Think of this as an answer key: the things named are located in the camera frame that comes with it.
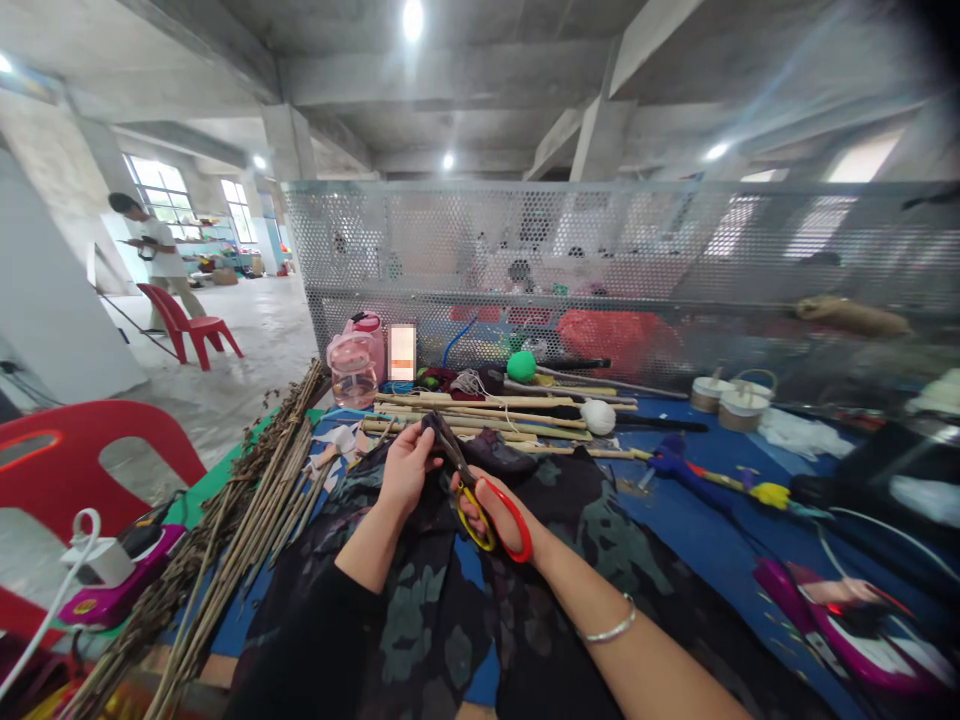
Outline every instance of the scissors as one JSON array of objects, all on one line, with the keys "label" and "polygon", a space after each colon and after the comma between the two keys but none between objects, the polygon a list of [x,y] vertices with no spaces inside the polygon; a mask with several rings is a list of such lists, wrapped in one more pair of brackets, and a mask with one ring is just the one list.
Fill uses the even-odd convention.
[{"label": "scissors", "polygon": [[[447,457],[450,458],[450,462],[456,466],[457,471],[460,473],[460,485],[457,487],[457,512],[460,513],[460,522],[463,523],[463,526],[467,529],[470,537],[477,545],[487,552],[491,552],[497,547],[496,533],[494,532],[496,527],[487,518],[487,514],[483,511],[483,507],[477,500],[475,494],[478,482],[477,476],[470,471],[470,466],[467,465],[466,458],[464,458],[463,453],[460,452],[460,445],[457,443],[457,438],[450,429],[450,426],[447,425],[447,421],[439,413],[434,414],[436,416],[436,427],[439,429],[437,437],[440,439],[440,444],[443,445],[443,449],[446,451]],[[487,487],[500,498],[500,502],[504,504],[517,523],[517,527],[520,528],[520,542],[523,545],[520,552],[514,552],[507,547],[506,543],[503,544],[503,549],[507,551],[507,555],[509,555],[514,562],[529,562],[530,558],[533,557],[533,541],[530,538],[530,528],[527,527],[523,515],[520,514],[517,506],[514,505],[513,501],[507,497],[500,488],[491,482],[487,483]],[[486,537],[481,537],[470,525],[469,519],[460,506],[460,497],[463,495],[466,495],[467,500],[480,514],[480,521],[487,529]]]}]

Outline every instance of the plastic chair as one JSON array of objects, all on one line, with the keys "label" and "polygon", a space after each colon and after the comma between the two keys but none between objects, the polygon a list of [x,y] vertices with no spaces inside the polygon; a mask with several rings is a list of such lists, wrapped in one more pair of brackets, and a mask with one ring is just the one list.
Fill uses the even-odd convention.
[{"label": "plastic chair", "polygon": [[[163,410],[132,400],[97,400],[46,410],[0,425],[0,452],[34,438],[53,442],[0,465],[0,507],[32,516],[64,544],[73,536],[73,517],[85,507],[100,513],[101,533],[113,537],[150,510],[117,483],[103,466],[103,449],[139,437],[193,486],[206,473],[183,428]],[[0,625],[20,637],[36,632],[45,611],[0,588]],[[50,633],[44,647],[55,641]]]},{"label": "plastic chair", "polygon": [[187,349],[183,344],[183,333],[189,333],[193,341],[193,347],[197,351],[197,357],[200,358],[200,367],[206,371],[210,369],[210,358],[207,357],[207,347],[203,344],[204,338],[210,340],[213,349],[217,352],[223,352],[223,342],[220,335],[223,335],[230,347],[237,353],[238,357],[243,357],[237,341],[233,339],[227,323],[223,318],[202,317],[188,318],[187,314],[180,307],[180,304],[166,290],[158,288],[156,285],[146,283],[137,283],[137,287],[143,291],[143,294],[150,298],[150,302],[160,313],[163,322],[167,325],[167,333],[170,340],[173,341],[173,348],[177,351],[177,358],[181,365],[187,364]]}]

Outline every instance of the black sleeve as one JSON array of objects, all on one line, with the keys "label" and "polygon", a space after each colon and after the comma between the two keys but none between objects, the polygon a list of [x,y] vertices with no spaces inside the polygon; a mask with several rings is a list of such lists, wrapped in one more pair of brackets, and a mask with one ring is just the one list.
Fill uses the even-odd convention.
[{"label": "black sleeve", "polygon": [[224,718],[353,717],[369,636],[379,635],[385,613],[382,596],[331,563],[247,681],[233,688]]}]

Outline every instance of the yellow scissors handle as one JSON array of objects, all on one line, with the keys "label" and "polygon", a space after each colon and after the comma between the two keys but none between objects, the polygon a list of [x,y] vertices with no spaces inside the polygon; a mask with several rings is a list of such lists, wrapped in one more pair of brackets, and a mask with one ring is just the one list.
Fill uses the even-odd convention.
[{"label": "yellow scissors handle", "polygon": [[[477,534],[477,531],[474,530],[470,525],[470,520],[467,518],[466,513],[463,512],[463,508],[460,506],[461,495],[466,495],[467,500],[470,501],[470,504],[473,505],[477,509],[477,512],[480,513],[480,520],[483,522],[483,526],[487,529],[487,536],[485,538],[480,537],[480,535]],[[496,533],[493,531],[490,521],[487,519],[486,513],[483,512],[483,507],[477,501],[477,497],[473,494],[473,491],[463,483],[460,483],[460,487],[457,488],[457,512],[460,513],[460,522],[463,523],[463,526],[467,529],[470,537],[473,538],[473,541],[477,545],[482,547],[487,552],[490,552],[497,546]]]}]

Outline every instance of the metal mesh fence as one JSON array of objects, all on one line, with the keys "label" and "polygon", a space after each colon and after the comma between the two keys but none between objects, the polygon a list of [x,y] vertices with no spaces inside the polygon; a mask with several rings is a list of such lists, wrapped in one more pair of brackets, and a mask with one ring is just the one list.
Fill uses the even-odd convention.
[{"label": "metal mesh fence", "polygon": [[[851,382],[876,385],[891,363],[900,385],[956,364],[956,338],[945,339],[944,328],[960,315],[960,205],[904,208],[936,192],[925,184],[285,186],[321,349],[362,309],[416,323],[420,364],[437,364],[478,318],[450,366],[502,361],[524,347],[545,360],[610,357],[610,377],[673,389],[718,364],[725,374],[766,367],[781,377],[780,397],[805,402]],[[919,334],[867,342],[794,319],[798,300],[827,293],[906,314]],[[914,367],[905,355],[919,358]]]}]

